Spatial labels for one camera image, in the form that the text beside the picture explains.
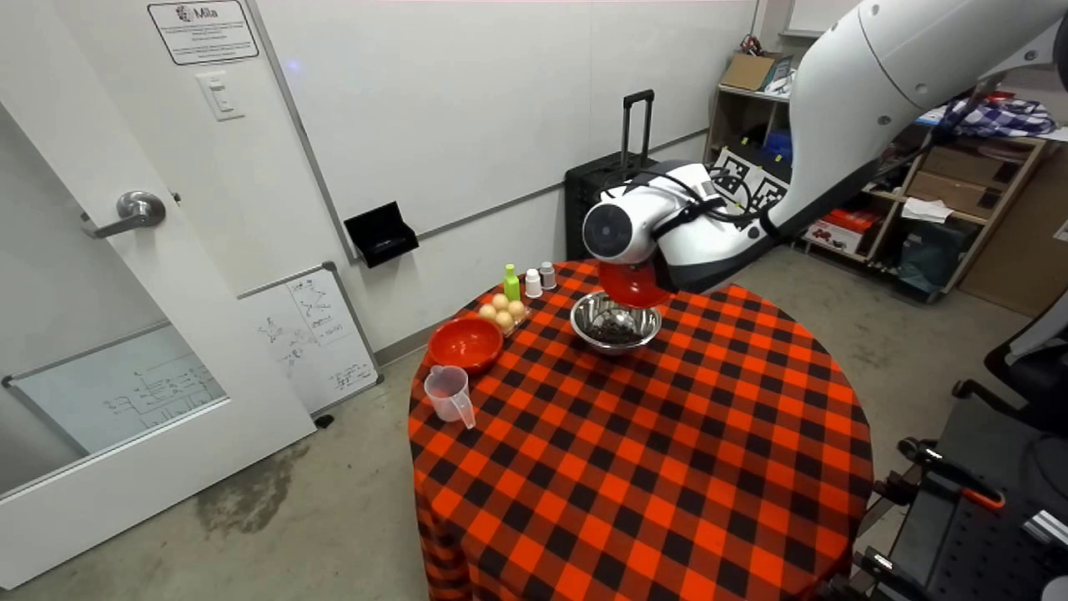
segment wall sign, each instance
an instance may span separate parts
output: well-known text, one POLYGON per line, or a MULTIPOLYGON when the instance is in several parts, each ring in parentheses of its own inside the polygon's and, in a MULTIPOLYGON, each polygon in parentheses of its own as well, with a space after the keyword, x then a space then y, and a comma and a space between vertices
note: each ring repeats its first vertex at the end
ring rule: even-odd
POLYGON ((151 2, 162 41, 178 67, 258 58, 245 6, 230 2, 151 2))

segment cup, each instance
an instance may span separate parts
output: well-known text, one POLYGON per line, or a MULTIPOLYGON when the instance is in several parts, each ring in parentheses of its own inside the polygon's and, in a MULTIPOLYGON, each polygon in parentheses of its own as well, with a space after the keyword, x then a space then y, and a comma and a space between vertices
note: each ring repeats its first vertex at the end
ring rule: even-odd
POLYGON ((425 378, 425 393, 440 421, 464 421, 473 431, 473 403, 469 391, 469 370, 454 365, 433 365, 425 378))

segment handle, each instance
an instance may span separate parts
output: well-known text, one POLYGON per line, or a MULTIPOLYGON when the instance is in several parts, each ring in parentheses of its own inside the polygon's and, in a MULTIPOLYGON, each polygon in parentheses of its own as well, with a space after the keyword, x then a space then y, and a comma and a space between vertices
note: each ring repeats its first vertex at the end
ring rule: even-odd
POLYGON ((628 93, 624 98, 624 150, 620 150, 620 173, 632 176, 632 168, 628 168, 628 150, 632 150, 632 112, 633 105, 646 105, 646 134, 640 134, 640 156, 638 156, 638 172, 646 168, 648 162, 648 137, 656 129, 656 102, 657 93, 656 89, 640 89, 640 93, 628 93))
POLYGON ((86 233, 90 236, 114 236, 125 231, 136 231, 136 226, 156 226, 167 219, 167 203, 156 194, 125 194, 117 202, 117 213, 119 219, 106 224, 106 226, 94 226, 90 216, 86 219, 86 233))

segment floor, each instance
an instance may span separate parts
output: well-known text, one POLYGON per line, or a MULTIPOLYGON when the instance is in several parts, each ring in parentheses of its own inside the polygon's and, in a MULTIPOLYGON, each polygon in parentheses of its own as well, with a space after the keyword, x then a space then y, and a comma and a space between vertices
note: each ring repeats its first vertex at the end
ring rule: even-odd
MULTIPOLYGON (((942 431, 947 388, 983 378, 986 351, 1026 323, 966 295, 924 307, 801 250, 767 253, 739 280, 808 323, 841 361, 876 431, 877 474, 903 469, 898 439, 942 431)), ((418 361, 420 351, 390 361, 377 391, 333 412, 333 429, 0 601, 425 599, 405 442, 418 361)), ((887 549, 898 520, 891 513, 860 544, 887 549)))

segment door handle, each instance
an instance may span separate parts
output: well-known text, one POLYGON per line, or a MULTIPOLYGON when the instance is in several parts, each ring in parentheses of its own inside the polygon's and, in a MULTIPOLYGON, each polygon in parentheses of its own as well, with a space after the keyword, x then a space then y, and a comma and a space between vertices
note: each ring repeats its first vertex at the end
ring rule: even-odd
POLYGON ((90 236, 114 236, 114 233, 136 231, 136 226, 156 226, 167 219, 167 203, 156 194, 133 194, 132 191, 117 202, 117 213, 119 213, 119 219, 114 219, 106 226, 94 226, 94 219, 85 216, 86 233, 90 236))

